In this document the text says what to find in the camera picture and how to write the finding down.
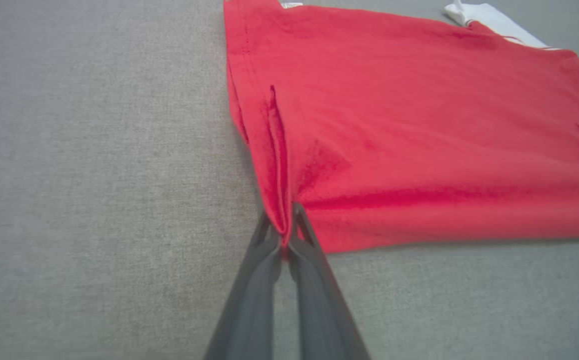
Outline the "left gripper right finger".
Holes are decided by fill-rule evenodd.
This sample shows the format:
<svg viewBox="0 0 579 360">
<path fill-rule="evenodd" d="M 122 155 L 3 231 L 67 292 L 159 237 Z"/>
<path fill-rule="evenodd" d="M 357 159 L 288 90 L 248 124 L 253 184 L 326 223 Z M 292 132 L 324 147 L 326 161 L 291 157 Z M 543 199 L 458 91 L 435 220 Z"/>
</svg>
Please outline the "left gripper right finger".
<svg viewBox="0 0 579 360">
<path fill-rule="evenodd" d="M 297 287 L 303 360 L 369 360 L 328 259 L 303 205 L 292 205 L 289 266 Z"/>
</svg>

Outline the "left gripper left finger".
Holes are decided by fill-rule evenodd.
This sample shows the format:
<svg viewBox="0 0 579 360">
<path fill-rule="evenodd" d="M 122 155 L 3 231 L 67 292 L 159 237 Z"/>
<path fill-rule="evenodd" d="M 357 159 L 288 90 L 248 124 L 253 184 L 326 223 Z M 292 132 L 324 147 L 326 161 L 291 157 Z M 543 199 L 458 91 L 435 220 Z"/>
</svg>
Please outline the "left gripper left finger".
<svg viewBox="0 0 579 360">
<path fill-rule="evenodd" d="M 251 236 L 205 360 L 271 360 L 274 287 L 281 273 L 281 240 L 263 211 Z"/>
</svg>

